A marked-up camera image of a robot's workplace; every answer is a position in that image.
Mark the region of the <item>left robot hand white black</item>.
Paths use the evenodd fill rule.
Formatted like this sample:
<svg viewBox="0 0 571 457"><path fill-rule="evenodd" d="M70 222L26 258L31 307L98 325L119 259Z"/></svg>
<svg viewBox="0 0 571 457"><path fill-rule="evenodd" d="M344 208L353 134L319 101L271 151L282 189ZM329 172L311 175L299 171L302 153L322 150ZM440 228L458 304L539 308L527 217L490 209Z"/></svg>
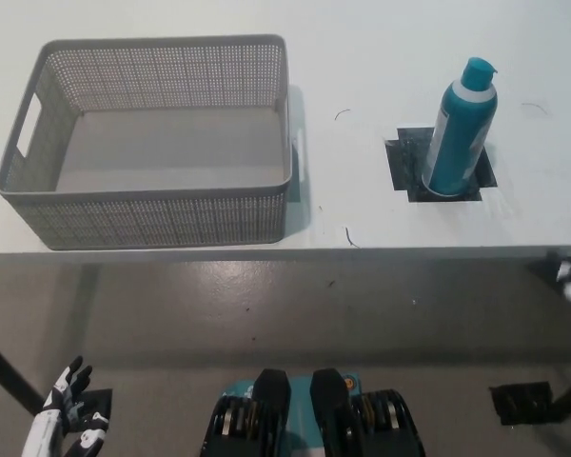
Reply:
<svg viewBox="0 0 571 457"><path fill-rule="evenodd" d="M40 412L34 416L22 454L30 457L59 456L64 438L78 438L68 456L97 456L106 441L109 413L102 392L87 392L91 366L77 356L54 382Z"/></svg>

